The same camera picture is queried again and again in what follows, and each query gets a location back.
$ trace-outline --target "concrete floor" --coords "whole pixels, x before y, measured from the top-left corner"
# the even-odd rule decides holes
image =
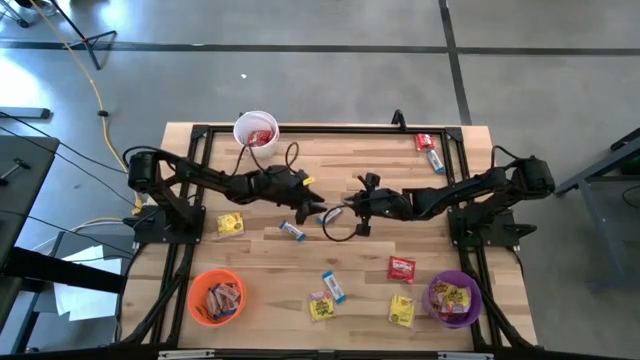
[[[445,44],[437,0],[184,4],[84,0],[61,5],[86,35],[116,29],[119,41]],[[450,0],[449,8],[459,46],[640,46],[640,3],[633,0]],[[0,38],[56,41],[45,24],[33,19],[29,29],[2,19]],[[59,16],[52,20],[71,37]],[[79,55],[89,66],[87,54]],[[460,124],[448,57],[441,54],[117,51],[99,56],[106,66],[92,74],[112,113],[111,134],[119,151],[158,145],[168,121],[232,121],[250,109],[269,111],[285,123],[387,123],[393,110],[401,108],[410,123]],[[604,156],[612,142],[638,127],[639,61],[460,57],[473,124],[488,125],[494,143],[516,154],[549,161],[557,182]],[[33,123],[93,158],[116,164],[102,143],[95,97],[68,53],[0,49],[0,73],[2,105],[52,109],[50,121]],[[0,124],[29,133],[7,120]],[[132,198],[120,174],[86,167]],[[607,257],[579,195],[515,208],[519,220],[538,225],[524,240],[521,256],[540,344],[640,358],[635,341],[639,294],[593,294],[586,287],[587,280],[604,271]],[[95,217],[126,216],[128,209],[100,184],[57,160],[31,215],[72,227]],[[29,221],[19,244],[33,247],[54,234]],[[46,349],[46,341],[40,346]]]

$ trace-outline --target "white paper cup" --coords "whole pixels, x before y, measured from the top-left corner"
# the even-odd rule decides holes
[[[235,125],[233,125],[233,137],[238,144],[244,146],[249,141],[249,135],[253,131],[258,130],[270,130],[273,134],[267,144],[251,148],[256,158],[266,159],[273,156],[276,152],[276,143],[280,137],[278,122],[271,114],[264,111],[249,111],[244,113],[236,120]]]

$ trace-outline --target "red wrapper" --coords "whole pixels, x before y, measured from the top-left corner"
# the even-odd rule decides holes
[[[247,142],[251,146],[267,145],[271,140],[271,131],[269,130],[257,130],[252,131],[249,134],[249,141]]]
[[[416,134],[416,150],[434,149],[436,147],[433,139],[429,134]]]
[[[413,284],[413,277],[416,274],[416,262],[400,259],[395,256],[389,257],[389,279],[402,280],[408,284]]]

